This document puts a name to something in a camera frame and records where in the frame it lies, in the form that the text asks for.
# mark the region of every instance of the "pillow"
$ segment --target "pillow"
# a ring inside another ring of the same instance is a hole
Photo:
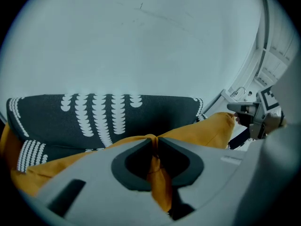
[[[8,123],[21,141],[101,148],[131,136],[160,135],[199,120],[202,99],[67,94],[9,99]]]

